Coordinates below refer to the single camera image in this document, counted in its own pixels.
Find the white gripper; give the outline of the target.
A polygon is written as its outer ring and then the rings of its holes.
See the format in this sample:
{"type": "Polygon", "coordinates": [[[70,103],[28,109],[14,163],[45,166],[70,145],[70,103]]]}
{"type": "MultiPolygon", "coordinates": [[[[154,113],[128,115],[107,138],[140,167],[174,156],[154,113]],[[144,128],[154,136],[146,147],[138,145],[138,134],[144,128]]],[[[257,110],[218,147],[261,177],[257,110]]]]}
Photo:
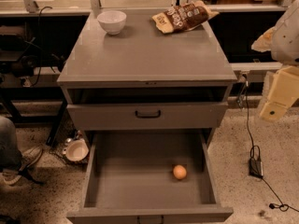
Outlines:
{"type": "MultiPolygon", "coordinates": [[[[280,63],[299,65],[299,0],[295,0],[275,27],[260,35],[251,48],[258,52],[271,51],[272,59],[280,63]]],[[[267,72],[263,82],[259,118],[277,121],[298,99],[298,67],[283,66],[276,73],[267,72]]]]}

